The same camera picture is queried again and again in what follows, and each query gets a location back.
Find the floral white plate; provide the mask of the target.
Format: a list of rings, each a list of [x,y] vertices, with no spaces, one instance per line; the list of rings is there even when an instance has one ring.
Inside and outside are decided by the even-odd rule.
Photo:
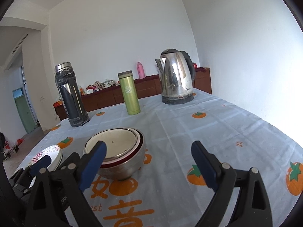
[[[47,166],[47,169],[49,171],[54,171],[59,164],[61,163],[61,160],[63,158],[63,153],[59,145],[51,145],[44,150],[41,150],[36,154],[28,163],[28,166],[34,165],[36,162],[38,162],[40,159],[42,159],[44,156],[50,157],[50,163]]]

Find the white enamel bowl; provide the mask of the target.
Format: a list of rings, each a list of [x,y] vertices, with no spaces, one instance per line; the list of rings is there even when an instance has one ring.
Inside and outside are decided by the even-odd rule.
[[[131,128],[113,128],[101,131],[87,141],[84,153],[88,154],[99,141],[106,144],[105,160],[111,161],[132,151],[139,142],[139,134]]]

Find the stainless steel mixing bowl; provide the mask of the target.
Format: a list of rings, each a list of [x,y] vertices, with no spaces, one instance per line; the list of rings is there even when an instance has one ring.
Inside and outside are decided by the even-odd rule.
[[[126,161],[119,163],[109,168],[99,168],[98,174],[106,179],[123,181],[130,178],[136,171],[138,171],[144,164],[145,159],[145,138],[141,131],[134,129],[140,136],[138,147],[134,152],[126,157]]]

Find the pink plastic bowl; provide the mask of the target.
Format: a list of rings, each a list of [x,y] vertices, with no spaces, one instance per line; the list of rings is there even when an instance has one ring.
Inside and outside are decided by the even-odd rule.
[[[139,131],[133,128],[114,128],[100,134],[107,147],[102,166],[122,164],[134,157],[142,146],[143,139]]]

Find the black chair with red items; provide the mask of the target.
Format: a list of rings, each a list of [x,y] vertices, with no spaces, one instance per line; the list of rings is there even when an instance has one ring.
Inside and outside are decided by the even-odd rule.
[[[17,144],[11,146],[6,140],[3,133],[1,133],[1,154],[4,156],[3,161],[9,159],[12,153],[17,153],[19,151],[19,145],[24,141],[23,138],[17,140]]]

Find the large black thermos flask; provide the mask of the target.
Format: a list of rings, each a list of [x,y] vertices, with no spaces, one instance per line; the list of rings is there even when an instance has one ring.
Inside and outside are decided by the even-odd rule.
[[[89,116],[84,108],[71,63],[66,61],[56,65],[54,76],[70,125],[83,126],[89,122]]]

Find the green door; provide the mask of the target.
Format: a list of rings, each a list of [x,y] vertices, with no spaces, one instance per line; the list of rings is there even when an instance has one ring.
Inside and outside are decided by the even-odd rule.
[[[20,120],[27,132],[27,134],[31,133],[36,127],[37,123],[35,122],[29,104],[27,102],[26,95],[22,88],[16,89],[12,91],[13,98],[15,101],[15,105],[20,117]]]

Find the light blue printed tablecloth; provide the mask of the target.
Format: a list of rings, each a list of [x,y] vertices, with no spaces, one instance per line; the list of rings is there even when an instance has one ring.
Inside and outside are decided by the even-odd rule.
[[[208,152],[233,168],[256,167],[268,193],[274,226],[279,226],[302,192],[302,148],[260,117],[200,90],[184,105],[166,105],[161,96],[139,101],[141,111],[128,115],[124,104],[89,114],[77,128],[63,120],[27,155],[60,145],[63,157],[83,154],[87,140],[112,128],[141,131],[143,166],[125,181],[95,177],[84,192],[103,226],[194,226],[213,197],[191,154],[199,140]]]

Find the green travel mug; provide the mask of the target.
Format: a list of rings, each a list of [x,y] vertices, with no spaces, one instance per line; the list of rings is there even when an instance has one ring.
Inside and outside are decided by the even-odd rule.
[[[141,112],[138,96],[131,70],[118,73],[122,95],[126,110],[129,115],[136,115]]]

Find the pink thermos bottle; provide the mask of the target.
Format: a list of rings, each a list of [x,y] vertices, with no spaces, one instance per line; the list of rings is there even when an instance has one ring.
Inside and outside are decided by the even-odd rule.
[[[137,62],[137,72],[139,75],[140,79],[144,79],[145,78],[145,72],[144,72],[144,68],[143,65],[141,64],[141,62]]]

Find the stainless steel electric kettle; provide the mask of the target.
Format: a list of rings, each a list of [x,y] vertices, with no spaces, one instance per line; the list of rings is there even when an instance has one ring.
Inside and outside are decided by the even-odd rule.
[[[190,56],[185,51],[166,49],[155,62],[159,70],[162,102],[179,105],[192,101],[196,71]]]

